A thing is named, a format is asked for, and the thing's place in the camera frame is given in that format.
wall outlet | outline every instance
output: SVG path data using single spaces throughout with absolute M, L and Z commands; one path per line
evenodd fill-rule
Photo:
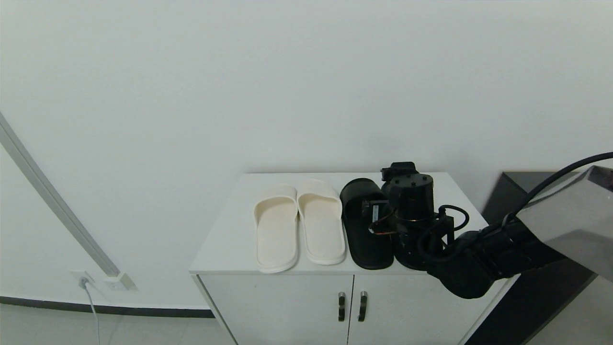
M 134 283 L 124 272 L 117 277 L 105 278 L 104 283 L 113 291 L 128 291 L 134 287 Z
M 95 283 L 94 278 L 92 278 L 87 271 L 79 271 L 77 269 L 71 269 L 70 274 L 77 280 L 81 279 L 81 277 L 86 277 L 91 284 Z

black slipper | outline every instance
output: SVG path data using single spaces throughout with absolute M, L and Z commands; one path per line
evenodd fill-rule
M 365 269 L 383 269 L 394 262 L 394 250 L 388 235 L 375 235 L 368 226 L 373 223 L 372 211 L 362 215 L 364 200 L 383 200 L 381 189 L 370 179 L 355 179 L 349 182 L 340 193 L 343 202 L 343 223 L 351 258 Z M 375 220 L 384 217 L 383 206 L 373 206 L 378 214 Z

baseboard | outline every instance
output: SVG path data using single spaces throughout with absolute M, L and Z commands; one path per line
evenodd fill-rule
M 0 303 L 14 306 L 53 309 L 63 311 L 91 312 L 89 304 L 64 303 L 54 301 L 28 300 L 26 298 L 2 297 Z M 98 314 L 130 315 L 130 316 L 154 316 L 154 317 L 196 317 L 214 319 L 210 309 L 165 309 L 165 308 L 129 308 L 94 306 Z

slipper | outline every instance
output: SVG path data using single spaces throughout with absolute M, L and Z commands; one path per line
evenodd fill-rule
M 253 208 L 256 221 L 256 260 L 262 273 L 292 268 L 298 261 L 296 189 L 273 185 Z
M 385 217 L 383 205 L 371 206 L 363 215 L 364 201 L 385 200 L 386 197 L 375 182 L 370 179 L 350 181 L 341 191 L 343 202 L 343 223 L 347 232 L 349 253 L 356 265 L 365 269 L 383 269 L 394 263 L 394 251 L 389 235 L 376 235 L 368 227 Z
M 320 265 L 345 259 L 343 205 L 337 191 L 321 180 L 306 180 L 298 187 L 298 210 L 304 226 L 307 257 Z

white power cord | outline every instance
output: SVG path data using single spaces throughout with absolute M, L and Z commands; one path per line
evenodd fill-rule
M 87 297 L 89 298 L 89 305 L 91 306 L 91 312 L 94 313 L 94 318 L 96 319 L 96 337 L 98 338 L 98 345 L 100 345 L 100 324 L 98 323 L 98 315 L 96 314 L 96 308 L 94 308 L 94 302 L 91 300 L 91 295 L 89 294 L 89 290 L 87 290 L 87 286 L 85 284 L 90 283 L 89 279 L 86 277 L 81 277 L 78 281 L 78 285 L 81 289 L 85 290 L 87 293 Z

